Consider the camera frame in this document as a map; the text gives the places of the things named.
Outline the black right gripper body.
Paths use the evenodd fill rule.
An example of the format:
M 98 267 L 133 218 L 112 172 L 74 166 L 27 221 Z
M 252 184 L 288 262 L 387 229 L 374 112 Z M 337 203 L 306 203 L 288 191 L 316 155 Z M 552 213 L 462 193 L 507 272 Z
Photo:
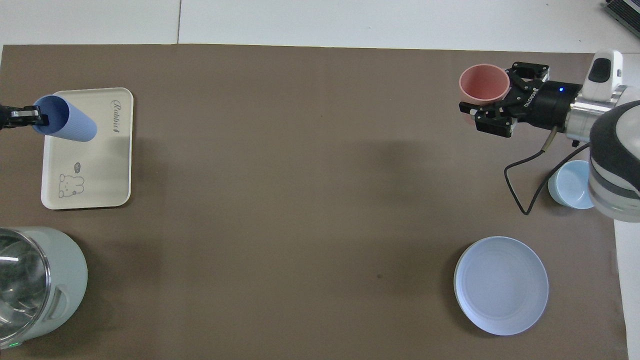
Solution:
M 571 105 L 582 88 L 582 84 L 547 80 L 525 101 L 525 114 L 518 119 L 519 123 L 564 132 Z

